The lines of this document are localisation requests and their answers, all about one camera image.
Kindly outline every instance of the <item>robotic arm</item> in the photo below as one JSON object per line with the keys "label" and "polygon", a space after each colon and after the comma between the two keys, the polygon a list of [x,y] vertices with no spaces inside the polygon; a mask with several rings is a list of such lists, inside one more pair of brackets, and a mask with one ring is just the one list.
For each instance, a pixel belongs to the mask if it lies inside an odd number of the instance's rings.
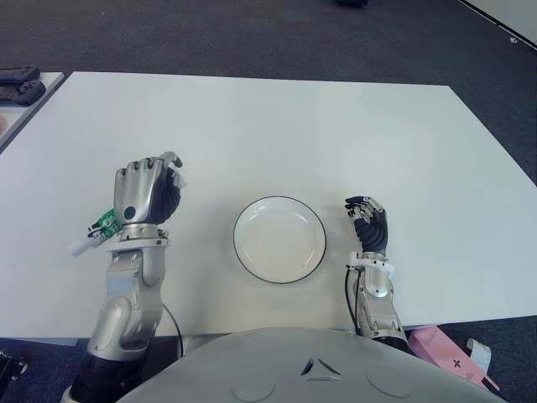
{"label": "robotic arm", "polygon": [[354,292],[357,298],[357,322],[365,338],[410,352],[404,329],[394,309],[394,267],[386,259],[388,223],[386,211],[372,197],[346,199],[362,256],[351,253],[348,269],[358,272]]}
{"label": "robotic arm", "polygon": [[122,224],[108,248],[107,298],[74,384],[62,402],[113,402],[141,380],[162,316],[166,221],[180,202],[181,161],[173,152],[131,162],[116,173],[114,211]]}

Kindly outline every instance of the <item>gray carpet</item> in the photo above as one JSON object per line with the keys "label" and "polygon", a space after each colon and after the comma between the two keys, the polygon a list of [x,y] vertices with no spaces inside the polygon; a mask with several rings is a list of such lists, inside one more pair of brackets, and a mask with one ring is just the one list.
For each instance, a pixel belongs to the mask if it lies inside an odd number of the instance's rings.
{"label": "gray carpet", "polygon": [[[509,38],[457,0],[370,0],[366,8],[333,0],[0,0],[2,66],[448,85],[537,183],[537,53]],[[530,403],[536,323],[443,328],[461,346],[468,337],[490,345],[490,373],[505,397]],[[157,344],[153,371],[175,349]],[[5,401],[52,402],[72,381],[84,345],[3,340],[0,349],[33,360]]]}

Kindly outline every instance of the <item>white plate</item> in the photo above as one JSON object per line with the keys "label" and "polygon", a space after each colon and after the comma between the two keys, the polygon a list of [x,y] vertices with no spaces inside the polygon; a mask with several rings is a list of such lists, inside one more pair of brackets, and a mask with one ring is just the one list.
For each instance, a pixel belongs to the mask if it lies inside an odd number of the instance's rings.
{"label": "white plate", "polygon": [[325,254],[326,235],[321,220],[304,203],[272,196],[242,211],[233,243],[250,273],[282,284],[303,279],[316,269]]}

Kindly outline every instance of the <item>robotic hand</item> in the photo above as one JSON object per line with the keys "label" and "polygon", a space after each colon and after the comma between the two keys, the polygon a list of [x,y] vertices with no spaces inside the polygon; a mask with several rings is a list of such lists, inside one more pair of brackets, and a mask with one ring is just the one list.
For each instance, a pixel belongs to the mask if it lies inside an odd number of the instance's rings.
{"label": "robotic hand", "polygon": [[140,382],[149,341],[162,317],[168,239],[157,225],[179,206],[181,166],[169,151],[117,171],[114,212],[122,230],[108,248],[107,299],[62,402],[114,402]]}
{"label": "robotic hand", "polygon": [[362,244],[362,256],[351,253],[349,269],[358,272],[357,321],[362,335],[410,352],[404,329],[394,309],[394,267],[386,259],[386,211],[372,197],[346,199],[345,208]]}
{"label": "robotic hand", "polygon": [[123,225],[161,224],[179,206],[183,164],[171,151],[131,162],[116,173],[114,210]]}

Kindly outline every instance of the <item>black cable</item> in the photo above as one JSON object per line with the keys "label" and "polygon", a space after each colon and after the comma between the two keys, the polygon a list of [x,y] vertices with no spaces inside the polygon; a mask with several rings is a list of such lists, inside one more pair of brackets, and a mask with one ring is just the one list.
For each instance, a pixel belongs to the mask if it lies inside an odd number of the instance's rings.
{"label": "black cable", "polygon": [[347,308],[349,309],[349,313],[351,314],[352,324],[354,325],[354,333],[358,334],[358,323],[356,316],[354,315],[354,312],[352,312],[351,302],[349,301],[349,290],[348,290],[348,284],[349,284],[349,275],[351,274],[350,270],[347,270],[347,273],[345,274],[345,301],[347,301]]}
{"label": "black cable", "polygon": [[356,330],[356,335],[362,334],[361,331],[358,331],[358,283],[360,280],[360,276],[358,276],[358,280],[356,281],[356,292],[354,293],[354,330]]}
{"label": "black cable", "polygon": [[174,316],[172,315],[171,311],[168,309],[166,304],[162,303],[162,307],[166,310],[166,312],[168,312],[169,317],[171,318],[172,322],[175,325],[175,330],[177,331],[177,338],[179,340],[179,345],[181,349],[180,353],[179,352],[177,353],[177,359],[180,359],[181,357],[183,357],[183,353],[185,351],[183,349],[183,336],[181,335],[181,330],[179,330],[179,325],[177,324],[177,321],[175,320]]}

